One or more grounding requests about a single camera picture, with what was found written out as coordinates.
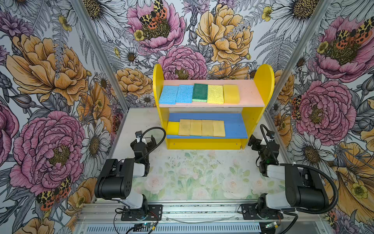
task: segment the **yellow bottom panel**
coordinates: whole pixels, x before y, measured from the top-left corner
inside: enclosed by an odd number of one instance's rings
[[[168,149],[240,149],[240,139],[167,139]]]

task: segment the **pink shelf board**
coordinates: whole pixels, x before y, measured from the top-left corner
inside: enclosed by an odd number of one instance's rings
[[[165,80],[163,85],[237,85],[239,88],[239,104],[211,104],[193,101],[192,103],[160,104],[160,107],[264,107],[265,104],[253,80]]]

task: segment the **green sponge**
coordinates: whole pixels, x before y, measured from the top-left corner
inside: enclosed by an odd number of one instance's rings
[[[208,85],[194,84],[192,101],[206,102],[208,100]]]

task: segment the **black mounting plate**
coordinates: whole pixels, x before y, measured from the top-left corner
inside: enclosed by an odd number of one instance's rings
[[[160,221],[162,217],[162,205],[148,205],[148,211],[151,211],[157,215],[157,217],[148,214],[144,220],[138,220],[134,217],[131,210],[125,212],[121,216],[121,221]]]
[[[278,215],[280,219],[283,219],[283,214],[278,210],[263,208],[261,214],[257,214],[256,210],[257,203],[246,203],[241,204],[240,207],[242,208],[242,215],[244,220],[251,220],[251,219],[278,219]]]

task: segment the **pink peony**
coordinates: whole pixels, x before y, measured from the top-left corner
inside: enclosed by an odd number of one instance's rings
[[[351,100],[347,86],[337,80],[313,81],[301,96],[301,120],[296,121],[297,130],[314,135],[322,145],[337,144],[355,123],[356,110]]]
[[[12,148],[12,138],[19,128],[17,117],[11,110],[0,103],[0,166],[8,158]]]
[[[165,80],[204,80],[208,71],[204,56],[185,46],[171,48],[158,62]]]
[[[363,22],[356,23],[356,19],[349,21],[348,17],[343,19],[339,16],[325,30],[325,35],[319,38],[320,46],[313,62],[319,74],[348,83],[365,74],[374,65],[374,36],[363,44],[349,43],[344,49],[336,48],[337,31],[351,32]]]
[[[170,26],[170,32],[167,37],[158,36],[156,38],[143,39],[139,41],[140,45],[146,53],[156,53],[157,51],[165,51],[173,47],[174,45],[179,45],[183,41],[184,29],[186,24],[184,18],[180,17],[179,14],[175,12],[173,4],[170,6],[163,1],[163,6],[167,9],[166,19],[167,24]],[[129,32],[135,33],[137,30],[142,30],[143,25],[140,22],[139,18],[143,15],[149,15],[153,11],[153,3],[151,6],[144,6],[140,8],[138,5],[136,8],[130,7],[127,12]]]
[[[10,172],[10,184],[37,195],[57,188],[68,176],[75,182],[83,170],[79,161],[84,137],[80,123],[63,111],[25,124],[14,140],[17,164]]]

